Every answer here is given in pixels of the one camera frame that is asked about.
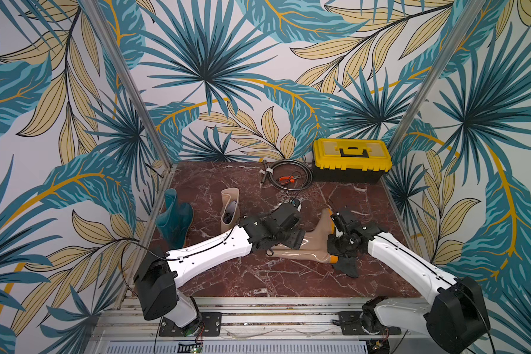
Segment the beige rubber boot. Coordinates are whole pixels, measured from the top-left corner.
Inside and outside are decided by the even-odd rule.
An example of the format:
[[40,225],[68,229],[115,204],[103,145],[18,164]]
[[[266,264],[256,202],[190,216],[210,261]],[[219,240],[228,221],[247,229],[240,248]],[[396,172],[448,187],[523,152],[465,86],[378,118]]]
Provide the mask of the beige rubber boot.
[[225,233],[231,230],[240,218],[239,209],[239,189],[235,187],[227,188],[221,191],[222,209],[221,209],[221,232]]
[[334,234],[336,227],[331,219],[331,210],[323,209],[315,229],[305,233],[299,249],[290,249],[279,245],[272,249],[272,257],[290,260],[311,260],[324,264],[335,264],[339,257],[330,255],[327,250],[328,236]]

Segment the teal rubber boot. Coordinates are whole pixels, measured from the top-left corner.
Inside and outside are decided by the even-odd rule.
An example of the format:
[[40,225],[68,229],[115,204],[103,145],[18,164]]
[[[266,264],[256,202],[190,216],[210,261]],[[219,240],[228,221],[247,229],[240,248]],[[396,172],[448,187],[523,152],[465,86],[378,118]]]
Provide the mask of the teal rubber boot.
[[156,217],[156,227],[170,249],[182,249],[193,222],[193,207],[189,203],[179,203],[178,193],[173,188],[166,190],[164,197],[166,209]]

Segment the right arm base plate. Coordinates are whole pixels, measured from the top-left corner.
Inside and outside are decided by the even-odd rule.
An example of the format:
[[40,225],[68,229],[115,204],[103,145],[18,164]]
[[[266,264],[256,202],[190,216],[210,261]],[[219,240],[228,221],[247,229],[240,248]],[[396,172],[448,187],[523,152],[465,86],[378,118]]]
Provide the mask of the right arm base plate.
[[399,327],[383,326],[375,315],[362,311],[338,312],[338,319],[334,319],[332,323],[340,327],[343,336],[367,335],[387,337],[402,333]]

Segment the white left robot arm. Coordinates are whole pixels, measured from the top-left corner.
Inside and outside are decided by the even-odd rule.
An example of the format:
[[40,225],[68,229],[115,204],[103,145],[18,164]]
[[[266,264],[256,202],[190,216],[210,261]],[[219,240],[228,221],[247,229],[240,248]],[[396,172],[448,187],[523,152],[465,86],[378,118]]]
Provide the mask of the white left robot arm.
[[186,328],[199,321],[196,302],[180,292],[193,277],[231,259],[268,251],[283,244],[299,249],[305,236],[301,221],[301,202],[281,203],[268,214],[245,215],[234,227],[216,237],[158,255],[148,252],[134,274],[134,285],[143,318],[166,318]]

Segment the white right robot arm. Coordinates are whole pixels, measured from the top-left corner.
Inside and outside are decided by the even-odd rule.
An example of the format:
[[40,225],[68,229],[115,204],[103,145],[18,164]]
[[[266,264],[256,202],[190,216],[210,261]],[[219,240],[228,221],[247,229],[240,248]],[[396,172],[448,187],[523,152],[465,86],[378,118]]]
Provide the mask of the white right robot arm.
[[456,277],[405,247],[374,222],[362,224],[348,210],[331,215],[334,230],[327,239],[333,268],[358,277],[357,258],[370,255],[407,281],[426,305],[401,305],[386,296],[366,302],[358,319],[348,325],[365,333],[385,333],[398,327],[429,336],[447,353],[462,353],[482,336],[491,336],[491,324],[481,286],[469,277]]

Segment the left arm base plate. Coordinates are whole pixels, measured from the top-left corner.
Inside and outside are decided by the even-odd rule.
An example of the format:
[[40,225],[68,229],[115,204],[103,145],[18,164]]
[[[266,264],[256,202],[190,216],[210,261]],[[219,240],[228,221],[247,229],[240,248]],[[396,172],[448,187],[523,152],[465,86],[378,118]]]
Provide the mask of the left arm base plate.
[[203,337],[220,336],[222,325],[222,313],[203,312],[184,327],[178,327],[173,321],[163,318],[159,327],[159,335],[162,337],[196,337],[202,334]]

